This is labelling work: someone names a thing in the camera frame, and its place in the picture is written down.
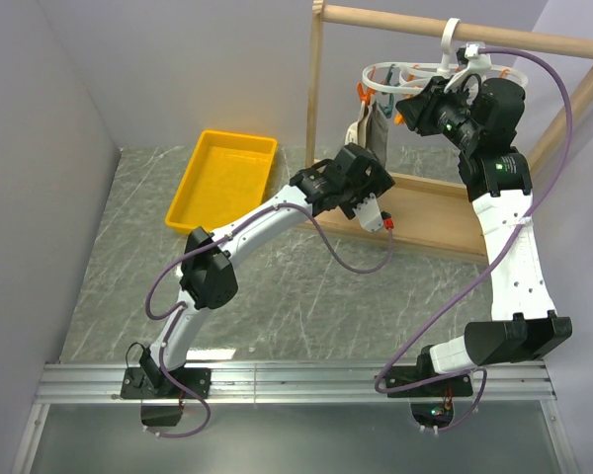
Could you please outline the grey underwear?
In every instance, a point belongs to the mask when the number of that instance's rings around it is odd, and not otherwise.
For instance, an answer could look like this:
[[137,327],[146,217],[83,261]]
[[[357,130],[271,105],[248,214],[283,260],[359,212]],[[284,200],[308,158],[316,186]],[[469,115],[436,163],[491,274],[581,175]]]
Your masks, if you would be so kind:
[[388,123],[379,105],[362,103],[358,118],[345,133],[344,143],[355,143],[370,151],[386,167]]

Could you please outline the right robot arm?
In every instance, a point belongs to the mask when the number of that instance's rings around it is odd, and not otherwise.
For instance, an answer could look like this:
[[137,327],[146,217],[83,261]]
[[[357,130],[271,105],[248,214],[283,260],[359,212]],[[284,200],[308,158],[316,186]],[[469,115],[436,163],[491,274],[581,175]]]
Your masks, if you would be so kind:
[[504,78],[479,83],[472,96],[436,76],[416,96],[396,105],[407,126],[422,136],[442,134],[459,150],[459,174],[478,219],[491,270],[488,321],[429,348],[416,369],[417,386],[435,395],[451,372],[504,362],[541,359],[572,334],[551,300],[528,212],[534,202],[526,157],[512,141],[525,110],[525,91]]

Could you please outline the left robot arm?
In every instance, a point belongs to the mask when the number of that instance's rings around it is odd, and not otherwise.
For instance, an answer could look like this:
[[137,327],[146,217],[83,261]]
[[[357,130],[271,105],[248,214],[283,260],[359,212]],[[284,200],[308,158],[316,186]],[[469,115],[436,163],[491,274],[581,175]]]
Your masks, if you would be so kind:
[[372,152],[349,143],[334,158],[297,171],[287,185],[243,217],[213,231],[192,231],[184,255],[174,263],[182,272],[177,301],[161,315],[166,325],[139,359],[144,385],[158,397],[181,387],[178,369],[193,339],[211,313],[235,296],[235,271],[254,251],[335,208],[368,232],[390,229],[378,199],[393,185],[392,175]]

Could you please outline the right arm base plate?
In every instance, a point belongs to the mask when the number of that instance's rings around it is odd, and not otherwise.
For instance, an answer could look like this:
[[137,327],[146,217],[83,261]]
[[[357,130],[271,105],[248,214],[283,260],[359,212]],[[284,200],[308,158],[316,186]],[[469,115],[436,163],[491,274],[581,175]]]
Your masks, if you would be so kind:
[[395,366],[376,387],[387,398],[469,397],[473,393],[468,372],[455,374],[421,373],[418,367]]

